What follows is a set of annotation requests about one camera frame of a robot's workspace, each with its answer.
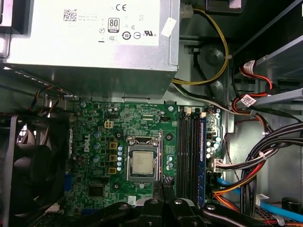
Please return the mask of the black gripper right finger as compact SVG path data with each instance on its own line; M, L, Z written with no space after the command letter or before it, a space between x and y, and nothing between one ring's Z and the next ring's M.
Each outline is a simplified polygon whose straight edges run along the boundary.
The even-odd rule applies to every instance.
M176 227L266 227L267 224L250 216L216 203L208 203L201 208L191 206L187 201L175 196L173 185L165 183L165 202L168 217Z

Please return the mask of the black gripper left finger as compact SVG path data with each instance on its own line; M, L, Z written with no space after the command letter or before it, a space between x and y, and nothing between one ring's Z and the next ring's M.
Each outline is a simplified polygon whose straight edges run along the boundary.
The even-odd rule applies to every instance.
M132 207L117 202L82 218L84 227L162 227L165 197L163 183L154 182L152 197Z

